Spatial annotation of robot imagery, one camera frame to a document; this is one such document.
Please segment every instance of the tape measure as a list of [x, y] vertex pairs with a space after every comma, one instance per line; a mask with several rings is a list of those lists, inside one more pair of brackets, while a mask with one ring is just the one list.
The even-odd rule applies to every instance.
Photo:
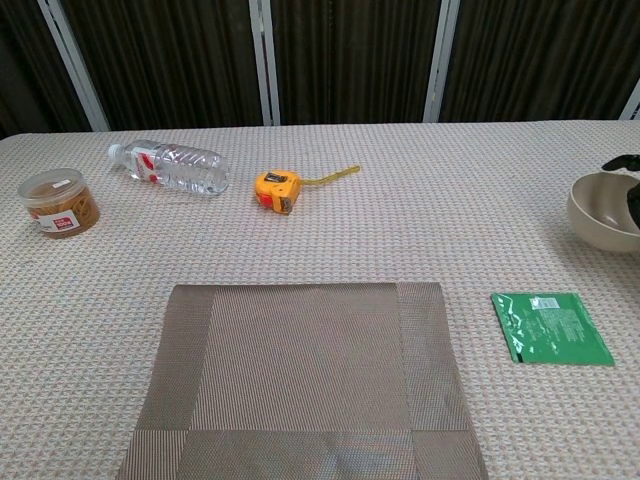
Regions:
[[360, 166], [356, 165], [317, 180], [308, 180], [288, 170], [271, 170], [256, 179], [256, 200], [263, 207], [288, 215], [303, 185], [324, 185], [359, 171]]

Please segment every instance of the white frame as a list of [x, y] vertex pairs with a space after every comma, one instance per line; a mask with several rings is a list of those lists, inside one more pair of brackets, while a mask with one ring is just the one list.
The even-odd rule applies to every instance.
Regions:
[[256, 56], [256, 72], [258, 73], [258, 88], [260, 90], [260, 105], [262, 106], [262, 122], [265, 127], [272, 123], [271, 107], [269, 106], [269, 82], [262, 46], [262, 14], [260, 0], [249, 0], [249, 15], [251, 17], [251, 33], [253, 35], [253, 51]]
[[460, 0], [441, 0], [436, 41], [433, 46], [427, 98], [424, 104], [424, 123], [437, 122], [442, 108], [444, 87], [447, 83], [449, 60], [453, 47], [453, 37], [456, 33]]
[[58, 0], [38, 0], [38, 5], [56, 47], [58, 47], [58, 52], [60, 52], [91, 129], [94, 132], [108, 132], [110, 130], [109, 122], [107, 122], [107, 117], [102, 110], [82, 54], [60, 3]]
[[278, 75], [276, 72], [276, 54], [273, 43], [273, 22], [271, 20], [271, 0], [260, 0], [262, 6], [262, 25], [264, 27], [264, 48], [267, 56], [269, 80], [269, 101], [274, 126], [280, 125], [280, 99], [278, 96]]
[[640, 121], [640, 78], [636, 87], [631, 92], [627, 104], [622, 109], [620, 120], [638, 120]]

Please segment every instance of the green packet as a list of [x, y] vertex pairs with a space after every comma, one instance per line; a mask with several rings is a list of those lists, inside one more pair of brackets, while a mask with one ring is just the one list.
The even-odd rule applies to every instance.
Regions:
[[494, 293], [491, 299], [514, 362], [614, 365], [577, 294]]

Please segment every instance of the curtain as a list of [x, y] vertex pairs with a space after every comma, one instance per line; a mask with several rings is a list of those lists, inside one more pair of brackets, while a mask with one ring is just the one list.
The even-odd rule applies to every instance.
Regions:
[[112, 129], [262, 125], [246, 0], [61, 3]]
[[271, 0], [284, 124], [422, 121], [439, 0]]
[[638, 0], [463, 0], [440, 121], [617, 119], [638, 78]]
[[0, 138], [90, 130], [36, 0], [0, 0]]

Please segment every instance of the beige bowl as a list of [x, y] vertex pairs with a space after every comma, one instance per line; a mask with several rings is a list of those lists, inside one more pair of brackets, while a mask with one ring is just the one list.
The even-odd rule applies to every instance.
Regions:
[[638, 183], [640, 180], [630, 175], [607, 172], [576, 180], [567, 205], [576, 234], [601, 250], [640, 250], [640, 229], [627, 204], [627, 192]]

